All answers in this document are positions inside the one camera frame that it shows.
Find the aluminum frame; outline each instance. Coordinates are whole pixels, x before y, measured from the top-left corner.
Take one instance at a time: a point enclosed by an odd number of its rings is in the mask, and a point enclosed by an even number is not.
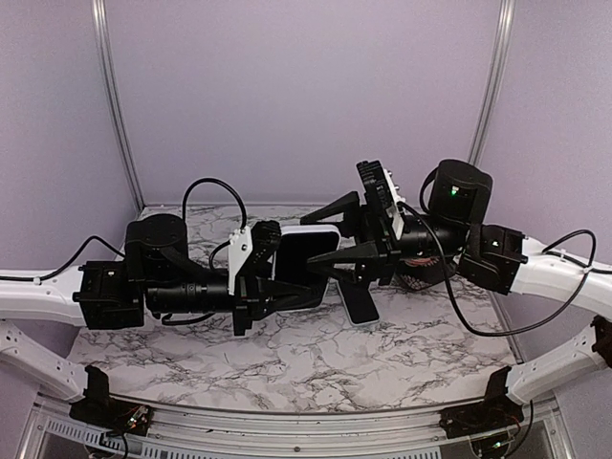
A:
[[[443,445],[474,437],[446,439],[438,426],[439,410],[446,405],[367,413],[253,413],[150,403],[155,415],[146,437],[127,435],[130,457],[191,459],[331,458],[391,459],[419,457]],[[98,445],[103,428],[68,417],[68,404],[39,395],[25,429],[17,458],[36,459],[46,433],[90,446]],[[531,413],[526,412],[526,425]],[[567,432],[554,398],[535,404],[535,422],[543,423],[556,459],[573,459]],[[120,440],[102,448],[121,450]]]
[[[501,1],[497,34],[493,44],[493,56],[485,90],[485,98],[480,111],[480,117],[478,118],[478,124],[476,125],[476,132],[471,142],[470,156],[468,158],[468,162],[475,166],[479,166],[482,161],[493,107],[497,102],[501,82],[506,70],[508,48],[510,46],[511,31],[514,22],[515,3],[515,0]]]
[[[115,136],[117,137],[121,162],[123,164],[132,199],[134,200],[134,206],[138,212],[141,212],[145,206],[144,196],[142,195],[141,184],[138,179],[130,142],[127,138],[125,121],[123,120],[123,114],[121,112],[119,89],[115,77],[111,41],[108,34],[108,24],[106,22],[105,1],[93,0],[92,12],[94,16],[94,28],[96,30],[96,41],[98,43],[100,67],[104,77],[104,90],[108,99]]]

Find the white plastic bracket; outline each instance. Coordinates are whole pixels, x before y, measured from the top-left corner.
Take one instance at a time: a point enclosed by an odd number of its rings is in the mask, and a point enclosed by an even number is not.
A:
[[[384,178],[386,179],[387,185],[389,186],[389,190],[391,191],[391,196],[393,197],[393,206],[387,209],[387,215],[389,218],[393,220],[391,226],[393,227],[393,232],[395,233],[396,239],[400,239],[402,237],[402,233],[404,232],[404,218],[402,218],[402,214],[400,209],[398,208],[398,203],[405,203],[405,198],[400,196],[398,190],[400,189],[393,183],[393,179],[391,178],[391,172],[386,169],[384,171]]]
[[[592,350],[595,342],[595,328],[587,326],[549,353],[514,366],[506,381],[508,398],[516,404],[527,404],[558,385],[607,368],[603,357]]]
[[[85,367],[41,346],[6,320],[0,320],[0,361],[25,371],[62,400],[76,402],[83,398]]]
[[[252,252],[251,228],[244,227],[235,230],[229,235],[229,254],[228,254],[228,292],[234,294],[236,287],[236,276],[242,269],[245,261],[249,258]]]
[[[83,272],[71,266],[52,279],[40,280],[47,272],[2,271],[0,275],[33,277],[33,282],[0,282],[0,318],[51,320],[84,327],[85,318],[73,293],[80,290]]]

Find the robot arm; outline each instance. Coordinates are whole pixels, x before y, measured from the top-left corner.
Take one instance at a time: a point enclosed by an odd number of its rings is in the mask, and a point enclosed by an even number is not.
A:
[[[544,247],[533,238],[525,239],[523,253],[529,261],[518,269],[511,291],[564,301],[580,283],[584,269],[565,257],[542,253]],[[584,258],[570,256],[587,263]],[[612,270],[612,266],[597,262],[593,268]],[[612,276],[591,272],[572,304],[597,318],[557,349],[512,368],[507,379],[508,398],[516,404],[526,404],[583,374],[612,367],[612,326],[608,321],[612,320]]]
[[[53,279],[36,280],[44,274],[46,272],[0,272],[0,275],[34,278],[34,282],[2,282],[0,317],[51,320],[84,327],[80,305],[73,300],[73,294],[80,289],[83,272],[73,266]]]

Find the black phone screen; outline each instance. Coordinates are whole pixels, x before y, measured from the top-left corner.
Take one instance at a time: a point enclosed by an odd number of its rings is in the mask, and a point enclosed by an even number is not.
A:
[[[306,261],[335,251],[338,243],[339,235],[331,231],[283,234],[276,251],[274,279],[305,287],[326,286],[328,276],[308,271]]]

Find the smartphone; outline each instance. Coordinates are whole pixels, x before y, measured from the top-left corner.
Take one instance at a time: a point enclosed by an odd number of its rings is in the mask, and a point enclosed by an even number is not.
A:
[[[338,291],[348,319],[353,325],[369,325],[381,319],[372,295],[366,288],[339,281]]]
[[[281,228],[280,244],[273,257],[273,280],[302,285],[311,290],[284,301],[281,310],[305,309],[318,306],[329,285],[329,276],[308,271],[307,260],[313,256],[336,251],[340,233],[334,225],[304,225]]]

